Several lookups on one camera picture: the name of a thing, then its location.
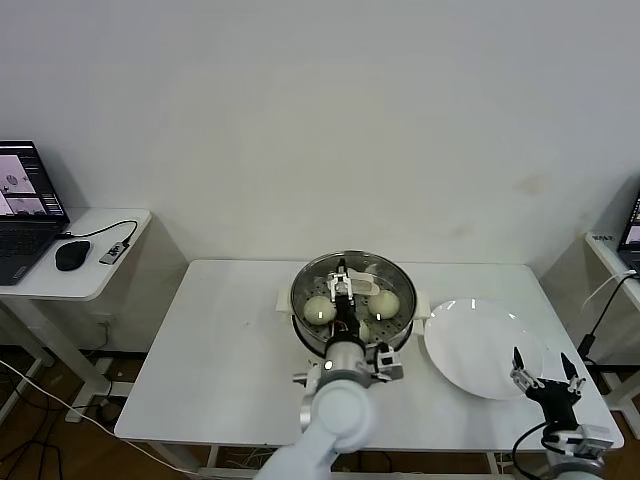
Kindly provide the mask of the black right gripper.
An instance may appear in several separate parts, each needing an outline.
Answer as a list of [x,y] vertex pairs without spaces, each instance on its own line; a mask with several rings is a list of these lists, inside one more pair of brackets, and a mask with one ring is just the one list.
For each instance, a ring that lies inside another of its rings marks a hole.
[[564,353],[560,358],[565,382],[538,379],[525,368],[519,349],[514,347],[510,377],[528,399],[541,407],[547,426],[577,428],[573,407],[582,398],[585,378],[579,375],[574,363]]

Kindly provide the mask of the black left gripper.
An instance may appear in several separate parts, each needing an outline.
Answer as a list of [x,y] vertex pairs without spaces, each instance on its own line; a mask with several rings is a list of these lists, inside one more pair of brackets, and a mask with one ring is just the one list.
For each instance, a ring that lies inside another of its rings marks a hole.
[[330,273],[327,279],[330,299],[335,302],[334,324],[336,333],[356,337],[356,316],[353,302],[352,280],[348,273],[346,260],[339,261],[339,273]]

